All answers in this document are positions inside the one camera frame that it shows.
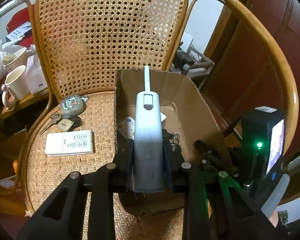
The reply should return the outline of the person's hand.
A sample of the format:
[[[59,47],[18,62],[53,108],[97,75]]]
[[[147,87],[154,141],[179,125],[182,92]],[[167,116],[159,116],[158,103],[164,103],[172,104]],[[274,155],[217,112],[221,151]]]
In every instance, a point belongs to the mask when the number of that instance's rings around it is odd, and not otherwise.
[[[275,209],[275,210],[273,211],[273,213],[270,215],[269,221],[271,222],[271,224],[272,224],[274,227],[277,227],[277,225],[278,225],[278,223],[279,223],[279,215],[278,215],[277,209]]]

